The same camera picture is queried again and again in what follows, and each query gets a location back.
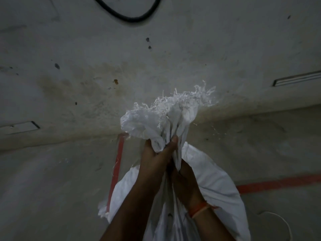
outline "orange thread bracelet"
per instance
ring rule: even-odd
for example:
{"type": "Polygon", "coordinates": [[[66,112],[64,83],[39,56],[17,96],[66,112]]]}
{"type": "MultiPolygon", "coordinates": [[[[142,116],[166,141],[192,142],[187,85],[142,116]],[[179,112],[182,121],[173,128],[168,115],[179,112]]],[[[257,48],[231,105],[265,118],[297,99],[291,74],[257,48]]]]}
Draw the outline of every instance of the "orange thread bracelet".
{"type": "Polygon", "coordinates": [[[213,209],[218,208],[217,206],[211,206],[206,201],[203,201],[203,202],[199,203],[198,205],[194,206],[193,208],[191,208],[188,211],[188,214],[193,219],[195,216],[197,216],[199,213],[201,213],[202,211],[206,210],[209,207],[211,207],[213,209]]]}

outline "concrete wall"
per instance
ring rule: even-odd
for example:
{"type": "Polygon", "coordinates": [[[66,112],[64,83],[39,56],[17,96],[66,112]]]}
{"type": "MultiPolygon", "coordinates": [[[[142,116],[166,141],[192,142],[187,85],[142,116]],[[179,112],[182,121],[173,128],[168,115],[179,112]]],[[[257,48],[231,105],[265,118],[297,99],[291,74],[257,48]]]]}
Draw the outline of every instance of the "concrete wall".
{"type": "MultiPolygon", "coordinates": [[[[319,173],[320,117],[321,106],[316,106],[193,125],[188,142],[236,184],[319,173]]],[[[119,179],[139,161],[142,144],[134,138],[125,141],[119,179]]],[[[116,137],[106,137],[1,154],[0,240],[98,240],[107,222],[98,217],[97,206],[109,192],[116,151],[116,137]]],[[[260,211],[290,221],[294,240],[305,232],[320,237],[320,210],[312,208],[318,206],[320,186],[298,189],[245,196],[255,237],[276,230],[275,219],[258,217],[260,211]],[[267,220],[271,225],[264,227],[267,220]]],[[[286,227],[278,226],[276,233],[284,237],[286,227]]]]}
{"type": "MultiPolygon", "coordinates": [[[[130,16],[153,3],[106,1],[130,16]]],[[[150,20],[129,26],[94,0],[0,0],[0,126],[41,127],[1,135],[0,149],[119,133],[134,102],[191,91],[202,80],[216,86],[219,103],[197,122],[318,104],[320,81],[271,84],[320,70],[320,5],[162,0],[150,20]]]]}

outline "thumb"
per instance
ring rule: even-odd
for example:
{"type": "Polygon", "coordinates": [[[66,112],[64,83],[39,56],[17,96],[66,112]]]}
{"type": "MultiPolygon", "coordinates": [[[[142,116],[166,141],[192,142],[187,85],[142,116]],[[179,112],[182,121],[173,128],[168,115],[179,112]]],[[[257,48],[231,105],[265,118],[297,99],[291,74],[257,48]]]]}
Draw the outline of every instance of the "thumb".
{"type": "Polygon", "coordinates": [[[165,149],[163,149],[163,151],[161,153],[159,153],[158,156],[161,159],[170,160],[173,152],[177,149],[178,141],[179,141],[179,138],[176,135],[173,136],[171,142],[169,142],[166,145],[165,149]]]}

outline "black cable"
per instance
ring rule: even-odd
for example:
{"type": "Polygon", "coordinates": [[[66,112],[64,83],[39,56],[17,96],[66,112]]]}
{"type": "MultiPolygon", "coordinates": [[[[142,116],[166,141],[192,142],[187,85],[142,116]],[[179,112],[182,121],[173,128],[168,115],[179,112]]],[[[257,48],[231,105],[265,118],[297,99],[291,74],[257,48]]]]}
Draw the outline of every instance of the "black cable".
{"type": "Polygon", "coordinates": [[[139,23],[142,22],[146,19],[148,19],[154,12],[155,10],[158,8],[159,3],[161,2],[161,0],[155,0],[155,2],[153,3],[153,5],[151,6],[151,8],[144,13],[142,16],[138,16],[138,17],[127,17],[124,16],[118,12],[116,12],[115,10],[113,10],[112,8],[110,8],[103,0],[95,0],[103,9],[105,9],[107,12],[109,12],[111,15],[113,15],[114,17],[123,20],[125,22],[128,23],[139,23]]]}

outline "metal grate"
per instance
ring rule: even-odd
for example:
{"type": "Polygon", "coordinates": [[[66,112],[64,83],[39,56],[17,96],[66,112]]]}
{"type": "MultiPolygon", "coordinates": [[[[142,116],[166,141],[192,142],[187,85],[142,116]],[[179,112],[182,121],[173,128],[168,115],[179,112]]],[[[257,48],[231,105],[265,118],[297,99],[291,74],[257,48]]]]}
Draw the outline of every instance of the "metal grate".
{"type": "Polygon", "coordinates": [[[308,81],[312,79],[319,79],[319,78],[321,78],[321,71],[309,72],[305,74],[299,74],[299,75],[294,75],[286,78],[276,79],[273,82],[272,86],[276,87],[276,86],[294,84],[294,83],[299,83],[299,82],[308,81]]]}

